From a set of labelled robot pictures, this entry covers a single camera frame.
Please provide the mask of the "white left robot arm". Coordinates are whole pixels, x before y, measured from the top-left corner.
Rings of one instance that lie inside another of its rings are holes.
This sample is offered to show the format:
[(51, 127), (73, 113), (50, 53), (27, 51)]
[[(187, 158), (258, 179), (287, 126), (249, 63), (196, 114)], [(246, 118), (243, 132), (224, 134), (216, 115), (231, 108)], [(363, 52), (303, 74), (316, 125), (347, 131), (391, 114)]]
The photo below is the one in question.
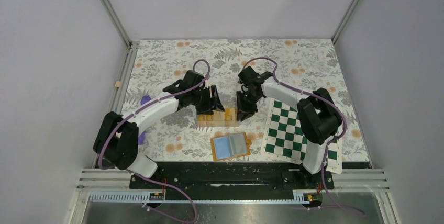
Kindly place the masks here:
[(151, 188), (162, 183), (162, 174), (151, 158), (139, 154), (140, 135), (160, 119), (189, 105), (197, 114), (211, 115), (224, 111), (216, 85), (207, 87), (206, 77), (188, 70), (182, 79), (165, 87), (155, 99), (151, 99), (125, 116), (114, 111), (107, 113), (98, 131), (93, 150), (98, 154), (98, 165), (103, 160), (112, 167), (128, 170), (142, 176), (142, 181)]

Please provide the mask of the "orange leather card holder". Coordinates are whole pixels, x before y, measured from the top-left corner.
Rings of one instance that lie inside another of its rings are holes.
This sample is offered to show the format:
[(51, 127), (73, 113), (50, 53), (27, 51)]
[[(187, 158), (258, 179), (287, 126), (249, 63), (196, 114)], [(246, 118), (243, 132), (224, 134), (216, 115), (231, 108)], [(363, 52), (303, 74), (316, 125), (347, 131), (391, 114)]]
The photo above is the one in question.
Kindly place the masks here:
[(211, 138), (210, 144), (211, 144), (211, 149), (212, 149), (213, 161), (217, 162), (217, 161), (222, 161), (222, 160), (228, 160), (228, 159), (232, 159), (232, 158), (249, 156), (251, 154), (250, 147), (252, 145), (252, 141), (247, 137), (247, 134), (245, 132), (226, 135), (226, 137), (229, 138), (230, 147), (231, 147), (231, 157), (226, 158), (226, 159), (220, 159), (220, 160), (216, 159), (215, 158), (215, 150), (214, 150), (214, 146), (213, 146), (213, 139), (215, 139), (215, 138)]

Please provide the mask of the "clear box of orange blocks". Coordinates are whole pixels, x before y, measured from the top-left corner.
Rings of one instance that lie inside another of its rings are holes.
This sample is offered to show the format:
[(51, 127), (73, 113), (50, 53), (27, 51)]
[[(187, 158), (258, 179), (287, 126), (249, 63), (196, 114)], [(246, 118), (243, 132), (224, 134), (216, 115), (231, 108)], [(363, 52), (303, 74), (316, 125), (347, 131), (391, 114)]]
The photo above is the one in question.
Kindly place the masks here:
[(197, 115), (196, 124), (198, 127), (238, 127), (240, 121), (237, 120), (236, 116), (236, 108), (226, 108), (224, 111), (213, 110), (211, 115)]

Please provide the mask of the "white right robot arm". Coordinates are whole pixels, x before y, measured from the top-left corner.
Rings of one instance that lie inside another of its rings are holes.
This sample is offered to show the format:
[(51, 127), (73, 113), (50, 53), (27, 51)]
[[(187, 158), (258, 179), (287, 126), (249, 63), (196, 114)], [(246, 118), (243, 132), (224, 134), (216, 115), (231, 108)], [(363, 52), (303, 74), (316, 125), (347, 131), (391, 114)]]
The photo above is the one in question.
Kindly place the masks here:
[(303, 186), (314, 188), (321, 181), (319, 172), (326, 162), (327, 145), (337, 139), (344, 121), (329, 92), (324, 88), (305, 92), (277, 81), (272, 72), (259, 74), (250, 66), (242, 69), (238, 77), (245, 90), (236, 92), (237, 121), (257, 113), (257, 102), (261, 98), (274, 98), (296, 110), (302, 134), (307, 139), (300, 180)]

